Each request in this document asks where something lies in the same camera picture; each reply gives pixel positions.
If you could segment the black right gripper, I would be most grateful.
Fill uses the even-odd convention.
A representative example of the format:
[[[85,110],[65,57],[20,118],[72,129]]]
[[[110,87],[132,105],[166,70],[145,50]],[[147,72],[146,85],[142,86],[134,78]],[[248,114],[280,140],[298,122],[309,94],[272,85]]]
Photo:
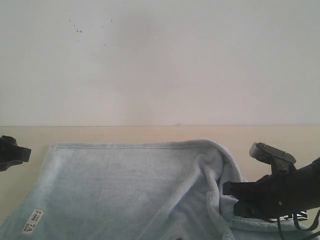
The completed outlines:
[[[320,160],[297,169],[293,156],[260,156],[258,161],[271,166],[271,174],[256,182],[231,182],[222,185],[222,194],[238,201],[233,206],[237,217],[273,220],[320,206]],[[252,200],[252,206],[241,200]]]

